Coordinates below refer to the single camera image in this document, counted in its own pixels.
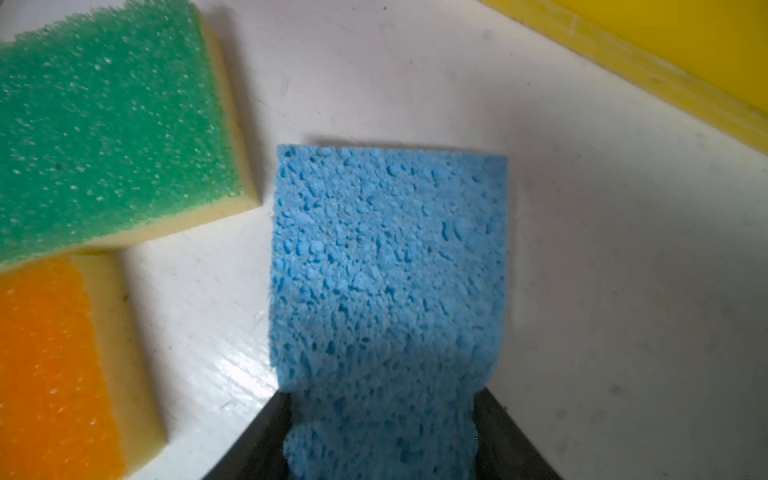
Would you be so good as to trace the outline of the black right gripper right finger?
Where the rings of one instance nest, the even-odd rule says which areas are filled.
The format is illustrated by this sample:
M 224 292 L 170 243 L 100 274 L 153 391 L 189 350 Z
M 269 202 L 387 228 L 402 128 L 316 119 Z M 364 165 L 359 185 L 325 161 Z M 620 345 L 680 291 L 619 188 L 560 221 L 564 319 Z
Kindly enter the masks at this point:
M 487 389 L 474 398 L 477 479 L 562 480 Z

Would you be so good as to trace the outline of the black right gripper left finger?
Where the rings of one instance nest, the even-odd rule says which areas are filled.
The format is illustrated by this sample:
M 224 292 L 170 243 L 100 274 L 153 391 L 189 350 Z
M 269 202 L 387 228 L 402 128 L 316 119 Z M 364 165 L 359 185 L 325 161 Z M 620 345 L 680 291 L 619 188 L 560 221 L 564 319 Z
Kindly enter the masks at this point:
M 290 428 L 291 397 L 278 391 L 204 479 L 288 479 L 283 445 Z

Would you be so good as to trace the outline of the light blue sponge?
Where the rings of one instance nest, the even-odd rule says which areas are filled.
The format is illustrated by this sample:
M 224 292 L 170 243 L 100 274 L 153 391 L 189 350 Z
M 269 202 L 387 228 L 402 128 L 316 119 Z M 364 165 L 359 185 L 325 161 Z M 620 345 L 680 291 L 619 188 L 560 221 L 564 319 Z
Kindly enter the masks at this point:
M 508 161 L 281 145 L 271 363 L 293 479 L 471 479 L 505 322 Z

